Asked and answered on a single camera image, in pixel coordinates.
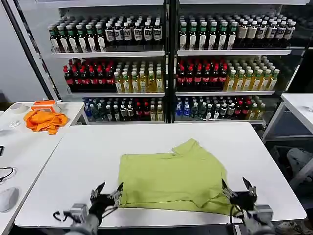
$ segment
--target orange towel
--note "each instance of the orange towel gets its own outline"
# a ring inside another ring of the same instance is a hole
[[[67,116],[59,113],[30,111],[25,115],[26,127],[35,132],[48,131],[50,135],[57,133],[59,126],[65,126]]]

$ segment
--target cable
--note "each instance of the cable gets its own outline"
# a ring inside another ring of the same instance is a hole
[[[14,171],[14,169],[11,168],[11,167],[0,168],[0,170],[9,170],[9,169],[11,170],[11,172],[10,172],[9,174],[7,174],[6,176],[0,177],[0,183],[1,183],[5,178],[9,177],[9,176],[13,173],[13,171]]]

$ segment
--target beverage display shelf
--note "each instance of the beverage display shelf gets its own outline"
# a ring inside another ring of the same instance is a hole
[[[275,91],[246,91],[246,92],[176,92],[176,96],[232,96],[232,95],[271,95]]]
[[[118,58],[118,57],[161,57],[164,51],[123,51],[123,52],[88,52],[88,53],[52,53],[55,58]]]
[[[306,5],[310,0],[180,0],[180,4],[270,4]]]
[[[164,124],[164,121],[90,121],[89,125]]]
[[[68,93],[71,98],[164,97],[165,93]]]
[[[178,50],[178,56],[201,56],[201,55],[289,55],[289,49],[233,49],[233,50]]]
[[[36,8],[70,8],[93,6],[163,5],[163,0],[114,1],[114,0],[37,0]]]
[[[209,121],[201,121],[201,120],[175,120],[174,123],[209,123],[209,122],[249,122],[251,125],[265,125],[264,120],[231,120],[231,119],[216,119]]]

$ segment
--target white table surface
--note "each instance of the white table surface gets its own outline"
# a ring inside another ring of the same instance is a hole
[[[33,102],[24,102],[30,106]],[[51,153],[64,136],[68,127],[74,124],[83,110],[83,102],[64,102],[59,104],[62,113],[69,118],[65,127],[59,128],[56,135],[49,135],[47,131],[35,133],[26,127],[23,117],[30,109],[22,114],[14,114],[10,109],[0,116],[0,145],[4,146],[0,156],[0,167],[13,167],[14,176],[0,183],[0,191],[16,187],[20,191],[16,205],[8,212],[0,212],[0,234],[9,233],[15,216],[29,194],[38,175],[48,161]],[[21,124],[9,128],[8,124],[19,120]]]
[[[313,112],[307,107],[313,108],[313,94],[282,94],[281,97],[284,105],[313,133]]]
[[[47,166],[16,217],[21,227],[68,228],[52,217],[74,203],[87,203],[91,190],[104,180],[102,192],[118,186],[122,154],[163,153],[190,138],[214,154],[227,170],[233,190],[245,190],[242,177],[256,186],[259,204],[269,204],[273,220],[303,219],[306,213],[276,163],[249,123],[188,123],[150,125],[72,126],[58,144]],[[227,224],[220,214],[118,209],[103,219],[101,228],[174,227]]]

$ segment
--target folded shirt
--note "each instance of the folded shirt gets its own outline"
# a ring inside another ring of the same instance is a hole
[[[194,139],[172,151],[121,157],[121,207],[229,215],[229,200],[222,190],[222,178],[226,181],[224,166]]]

